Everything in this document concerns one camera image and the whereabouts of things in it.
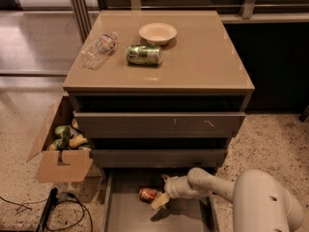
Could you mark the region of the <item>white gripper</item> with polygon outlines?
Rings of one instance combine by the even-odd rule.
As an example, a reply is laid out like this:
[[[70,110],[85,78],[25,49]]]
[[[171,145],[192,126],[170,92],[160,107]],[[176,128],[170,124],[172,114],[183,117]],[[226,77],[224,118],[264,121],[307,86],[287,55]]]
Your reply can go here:
[[[163,207],[170,201],[170,198],[192,198],[192,188],[187,180],[186,176],[174,176],[170,177],[166,174],[161,174],[161,178],[164,181],[164,191],[166,193],[160,193],[154,201],[151,203],[151,207],[155,210]]]

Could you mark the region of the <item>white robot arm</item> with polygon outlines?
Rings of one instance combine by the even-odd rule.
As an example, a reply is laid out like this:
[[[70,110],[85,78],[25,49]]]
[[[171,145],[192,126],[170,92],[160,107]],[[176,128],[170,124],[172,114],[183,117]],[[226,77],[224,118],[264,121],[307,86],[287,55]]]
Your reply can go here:
[[[198,199],[211,191],[233,204],[234,232],[295,232],[304,220],[295,196],[262,170],[246,170],[233,182],[198,167],[185,176],[163,179],[164,192],[151,203],[154,209],[172,199]]]

